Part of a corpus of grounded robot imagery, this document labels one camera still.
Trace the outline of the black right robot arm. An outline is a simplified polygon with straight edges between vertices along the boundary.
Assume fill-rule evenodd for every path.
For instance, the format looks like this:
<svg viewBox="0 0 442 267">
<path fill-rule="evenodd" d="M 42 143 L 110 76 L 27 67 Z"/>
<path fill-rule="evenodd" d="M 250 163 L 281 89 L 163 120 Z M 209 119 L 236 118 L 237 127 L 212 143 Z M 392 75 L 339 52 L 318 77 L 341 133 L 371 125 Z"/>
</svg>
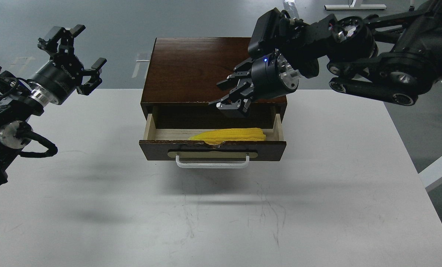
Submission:
<svg viewBox="0 0 442 267">
<path fill-rule="evenodd" d="M 248 54 L 217 84 L 228 94 L 209 103 L 228 117 L 247 117 L 251 103 L 294 93 L 301 78 L 318 76 L 323 56 L 332 90 L 414 105 L 442 81 L 442 0 L 382 17 L 329 14 L 312 24 L 274 8 L 258 18 Z"/>
</svg>

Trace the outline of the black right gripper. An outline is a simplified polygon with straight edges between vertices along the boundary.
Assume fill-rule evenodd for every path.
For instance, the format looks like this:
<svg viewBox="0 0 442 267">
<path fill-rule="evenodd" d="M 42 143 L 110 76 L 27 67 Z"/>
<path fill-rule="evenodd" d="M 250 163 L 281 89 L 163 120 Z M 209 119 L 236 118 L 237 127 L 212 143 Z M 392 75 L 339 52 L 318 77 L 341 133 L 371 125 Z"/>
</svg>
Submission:
<svg viewBox="0 0 442 267">
<path fill-rule="evenodd" d="M 249 88 L 234 88 L 243 78 L 246 78 Z M 216 108 L 228 118 L 246 118 L 250 114 L 252 101 L 294 93 L 299 87 L 299 71 L 281 53 L 273 52 L 258 59 L 250 57 L 244 60 L 216 86 L 221 90 L 234 89 L 226 96 L 209 102 L 208 106 Z"/>
</svg>

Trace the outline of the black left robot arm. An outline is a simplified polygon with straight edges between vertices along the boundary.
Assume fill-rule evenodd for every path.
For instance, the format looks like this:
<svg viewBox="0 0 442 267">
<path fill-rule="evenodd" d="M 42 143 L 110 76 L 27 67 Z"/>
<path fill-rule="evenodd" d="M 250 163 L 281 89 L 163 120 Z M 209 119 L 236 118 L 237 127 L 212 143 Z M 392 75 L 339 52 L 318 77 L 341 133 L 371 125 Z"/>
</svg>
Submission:
<svg viewBox="0 0 442 267">
<path fill-rule="evenodd" d="M 30 78 L 18 78 L 0 66 L 0 185 L 8 182 L 6 169 L 17 156 L 46 158 L 57 154 L 57 146 L 34 132 L 30 116 L 40 116 L 49 103 L 61 105 L 74 92 L 88 96 L 101 83 L 104 58 L 84 68 L 74 53 L 74 39 L 85 29 L 53 27 L 38 48 L 48 62 Z"/>
</svg>

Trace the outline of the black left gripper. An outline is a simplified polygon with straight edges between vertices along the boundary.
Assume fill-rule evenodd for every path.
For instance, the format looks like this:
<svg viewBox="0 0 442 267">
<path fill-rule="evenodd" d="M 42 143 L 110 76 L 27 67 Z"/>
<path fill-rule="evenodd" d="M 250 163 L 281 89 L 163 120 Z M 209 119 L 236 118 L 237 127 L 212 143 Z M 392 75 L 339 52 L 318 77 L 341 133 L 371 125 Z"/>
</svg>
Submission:
<svg viewBox="0 0 442 267">
<path fill-rule="evenodd" d="M 61 105 L 75 89 L 78 94 L 89 96 L 102 83 L 101 68 L 107 59 L 100 57 L 90 69 L 84 69 L 74 54 L 74 39 L 85 29 L 85 25 L 74 28 L 54 26 L 44 38 L 38 38 L 38 48 L 48 53 L 50 59 L 28 79 L 30 98 L 41 105 Z M 57 56 L 74 59 L 54 61 Z M 85 76 L 89 80 L 82 84 Z"/>
</svg>

